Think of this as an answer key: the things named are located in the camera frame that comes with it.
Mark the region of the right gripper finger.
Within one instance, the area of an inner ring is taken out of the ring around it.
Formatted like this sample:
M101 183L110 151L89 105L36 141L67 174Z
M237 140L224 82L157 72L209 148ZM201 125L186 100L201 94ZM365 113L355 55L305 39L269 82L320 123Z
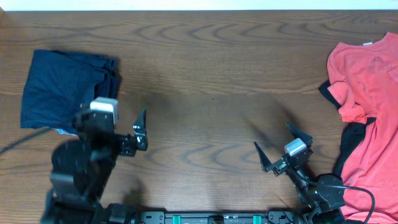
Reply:
M285 125L288 128L288 130L290 131L291 135L295 139L299 138L300 140L302 140L305 143L306 146L312 146L313 138L311 137L311 135L309 135L309 134L301 131L300 129L296 128L290 122L286 122Z
M261 149L257 142L254 142L257 153L259 154L259 159L264 172L269 172L272 169L272 162L266 156L265 152Z

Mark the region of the navy blue shorts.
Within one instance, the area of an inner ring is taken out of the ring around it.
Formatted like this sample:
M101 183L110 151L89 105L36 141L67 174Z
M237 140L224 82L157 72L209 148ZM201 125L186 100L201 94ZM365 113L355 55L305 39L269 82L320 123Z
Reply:
M80 105L115 98L117 60L107 55L34 51L21 103L21 128L73 128Z

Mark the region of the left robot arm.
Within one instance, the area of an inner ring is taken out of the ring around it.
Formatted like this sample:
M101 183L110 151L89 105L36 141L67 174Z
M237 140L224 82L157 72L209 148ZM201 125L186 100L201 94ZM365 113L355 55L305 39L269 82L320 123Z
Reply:
M41 223L139 223L134 208L100 203L119 156L134 157L148 148L146 111L133 124L133 134L116 134L112 112L82 109L72 120L78 139L59 145L52 154L49 192Z

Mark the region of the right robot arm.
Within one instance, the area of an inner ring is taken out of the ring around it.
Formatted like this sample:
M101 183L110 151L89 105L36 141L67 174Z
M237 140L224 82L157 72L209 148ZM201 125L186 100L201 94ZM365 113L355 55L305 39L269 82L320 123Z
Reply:
M280 213L289 223L344 223L340 212L345 205L342 179L331 173L315 175L308 165L313 138L291 123L286 127L294 140L285 145L285 154L278 161L271 162L260 145L254 143L263 171L273 172L276 177L289 177L305 205L295 212L281 210Z

